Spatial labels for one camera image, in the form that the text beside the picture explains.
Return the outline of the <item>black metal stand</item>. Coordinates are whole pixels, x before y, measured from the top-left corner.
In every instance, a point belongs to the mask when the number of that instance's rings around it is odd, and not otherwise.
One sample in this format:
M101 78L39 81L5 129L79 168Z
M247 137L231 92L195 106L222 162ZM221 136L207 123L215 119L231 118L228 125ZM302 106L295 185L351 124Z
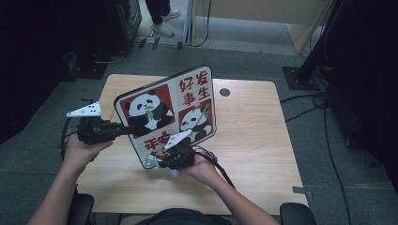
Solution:
M327 20L323 33L314 45L309 56L301 67L283 67L283 74L291 90L319 90L319 84L314 75L315 68L323 61L327 62L329 57L326 56L326 42L329 30L332 28L336 18L341 11L344 0L333 0L333 8Z

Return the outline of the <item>person's left hand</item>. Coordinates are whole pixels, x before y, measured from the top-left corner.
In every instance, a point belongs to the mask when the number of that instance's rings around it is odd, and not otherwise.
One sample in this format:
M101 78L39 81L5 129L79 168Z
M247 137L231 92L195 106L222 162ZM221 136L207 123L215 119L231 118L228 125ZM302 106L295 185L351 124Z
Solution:
M89 162L93 161L102 150L112 144L113 142L86 144L81 142L76 134L71 135L66 145L61 170L67 174L79 176Z

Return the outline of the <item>light blue cloth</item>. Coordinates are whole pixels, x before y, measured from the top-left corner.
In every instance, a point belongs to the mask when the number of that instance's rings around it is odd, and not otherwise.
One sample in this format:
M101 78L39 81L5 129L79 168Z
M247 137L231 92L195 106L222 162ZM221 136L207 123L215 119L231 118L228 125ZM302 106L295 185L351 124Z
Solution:
M157 167L158 169L170 174L174 178L177 178L180 176L180 172L178 170L170 169L169 167L163 167L163 161L159 158L152 156L152 155L148 155L145 157L144 167L146 169L151 169L151 168Z

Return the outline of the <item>light wooden desk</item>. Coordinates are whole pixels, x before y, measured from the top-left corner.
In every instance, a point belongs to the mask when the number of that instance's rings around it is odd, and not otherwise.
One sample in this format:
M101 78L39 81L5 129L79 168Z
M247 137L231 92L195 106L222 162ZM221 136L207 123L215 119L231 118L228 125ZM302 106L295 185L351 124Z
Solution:
M191 41L196 17L285 23L297 53L302 53L316 28L323 22L335 0L189 0Z

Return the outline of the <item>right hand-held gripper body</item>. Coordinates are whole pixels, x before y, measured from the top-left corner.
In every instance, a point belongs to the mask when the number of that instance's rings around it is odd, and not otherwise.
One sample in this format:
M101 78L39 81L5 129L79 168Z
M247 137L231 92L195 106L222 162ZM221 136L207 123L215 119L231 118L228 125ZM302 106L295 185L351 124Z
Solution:
M172 135L165 145L165 149L169 153L163 160L169 160L170 169L185 169L190 167L194 162L195 151L191 147L191 130Z

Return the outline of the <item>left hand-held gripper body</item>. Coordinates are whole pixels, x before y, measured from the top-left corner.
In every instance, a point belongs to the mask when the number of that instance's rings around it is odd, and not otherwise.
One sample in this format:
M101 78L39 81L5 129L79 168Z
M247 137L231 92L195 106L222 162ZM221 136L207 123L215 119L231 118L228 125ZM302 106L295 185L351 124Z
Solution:
M87 144L107 143L121 135L120 125L101 118L98 101L74 111L67 112L67 118L79 118L78 138Z

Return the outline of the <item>person's right hand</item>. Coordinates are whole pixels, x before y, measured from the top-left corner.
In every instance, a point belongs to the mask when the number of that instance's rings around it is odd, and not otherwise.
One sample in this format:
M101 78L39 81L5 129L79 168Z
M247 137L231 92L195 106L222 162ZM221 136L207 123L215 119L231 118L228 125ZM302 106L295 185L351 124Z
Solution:
M214 166L204 157L198 155L195 156L192 166L179 171L210 187L222 179Z

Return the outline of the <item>panda picture sign board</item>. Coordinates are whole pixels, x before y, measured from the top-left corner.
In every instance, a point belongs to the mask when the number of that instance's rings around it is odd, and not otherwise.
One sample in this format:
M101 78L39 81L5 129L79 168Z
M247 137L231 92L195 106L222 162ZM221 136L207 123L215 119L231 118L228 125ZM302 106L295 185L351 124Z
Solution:
M194 67L143 85L118 96L115 111L121 123L132 127L130 142L142 166L151 169L148 156L168 154L169 137L186 130L188 143L196 145L217 130L212 71Z

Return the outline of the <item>person's dark clothing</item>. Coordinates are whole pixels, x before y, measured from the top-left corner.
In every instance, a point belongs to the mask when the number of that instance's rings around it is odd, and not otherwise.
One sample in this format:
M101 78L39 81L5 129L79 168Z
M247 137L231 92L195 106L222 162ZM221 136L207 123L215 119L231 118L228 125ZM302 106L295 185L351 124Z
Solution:
M199 211L185 208L170 208L146 218L136 225L233 225L227 219L202 214Z

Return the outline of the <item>dark stand base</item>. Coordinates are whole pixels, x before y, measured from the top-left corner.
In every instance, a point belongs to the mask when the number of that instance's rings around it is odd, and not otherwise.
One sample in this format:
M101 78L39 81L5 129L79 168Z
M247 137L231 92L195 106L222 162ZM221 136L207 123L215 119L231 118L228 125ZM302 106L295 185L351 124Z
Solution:
M101 80L107 68L106 63L95 59L81 59L75 52L65 54L63 59L69 67L65 82L73 83L76 79Z

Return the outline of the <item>dark cabinet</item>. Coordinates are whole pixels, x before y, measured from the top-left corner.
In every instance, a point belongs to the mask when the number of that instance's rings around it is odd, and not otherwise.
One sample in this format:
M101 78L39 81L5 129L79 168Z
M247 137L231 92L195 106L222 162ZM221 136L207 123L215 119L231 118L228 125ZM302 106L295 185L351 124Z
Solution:
M142 21L139 0L106 0L106 2L112 51L127 53Z

